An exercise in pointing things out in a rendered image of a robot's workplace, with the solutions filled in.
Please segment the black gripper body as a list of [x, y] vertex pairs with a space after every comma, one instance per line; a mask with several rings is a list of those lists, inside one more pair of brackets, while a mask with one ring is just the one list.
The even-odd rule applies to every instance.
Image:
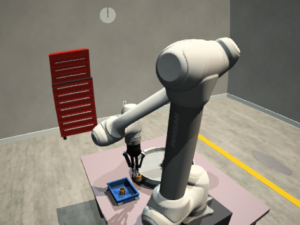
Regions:
[[[140, 149], [140, 144], [136, 146], [129, 146], [128, 144], [126, 145], [126, 152], [130, 156], [130, 153], [132, 153], [133, 158], [135, 157], [135, 153], [137, 153], [137, 157], [141, 154], [141, 149]], [[132, 152], [131, 152], [132, 151]]]

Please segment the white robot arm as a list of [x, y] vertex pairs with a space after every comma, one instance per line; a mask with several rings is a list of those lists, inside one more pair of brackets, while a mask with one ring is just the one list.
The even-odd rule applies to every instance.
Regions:
[[122, 115], [92, 130], [92, 140], [100, 147], [123, 138], [129, 146], [136, 146], [141, 143], [142, 118], [170, 102], [161, 183], [142, 211], [143, 225], [188, 225], [214, 213], [208, 206], [213, 200], [208, 197], [208, 175], [192, 163], [203, 107], [218, 76], [230, 70], [239, 57], [240, 50], [227, 37], [175, 42], [156, 61], [156, 75], [164, 88], [138, 105], [124, 105]]

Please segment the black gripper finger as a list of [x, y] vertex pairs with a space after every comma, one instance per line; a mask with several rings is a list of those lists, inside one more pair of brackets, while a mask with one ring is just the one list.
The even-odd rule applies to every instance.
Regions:
[[139, 171], [139, 168], [141, 168], [142, 161], [143, 161], [143, 158], [145, 157], [145, 155], [146, 155], [146, 153], [141, 152], [142, 157], [141, 157], [140, 164], [139, 164], [137, 153], [135, 153], [135, 172], [136, 172], [136, 176], [138, 176], [138, 171]]
[[129, 159], [128, 154], [127, 154], [126, 151], [123, 152], [123, 156], [124, 156], [125, 159], [126, 159], [126, 162], [127, 162], [127, 164], [128, 164], [128, 167], [131, 167], [131, 168], [132, 168], [133, 177], [135, 177], [135, 165], [134, 165], [134, 158], [133, 158], [132, 153], [130, 153], [130, 159], [131, 159], [131, 162], [130, 162], [130, 159]]

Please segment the blue crate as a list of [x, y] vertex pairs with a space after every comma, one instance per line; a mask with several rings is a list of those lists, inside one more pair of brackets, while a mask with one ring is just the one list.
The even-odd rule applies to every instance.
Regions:
[[[107, 187], [108, 190], [112, 192], [111, 194], [116, 200], [118, 206], [140, 199], [139, 196], [140, 193], [136, 190], [136, 188], [130, 182], [128, 177], [118, 179], [116, 181], [108, 182], [107, 185], [108, 185]], [[120, 195], [119, 193], [120, 187], [125, 188], [126, 191], [125, 195]]]

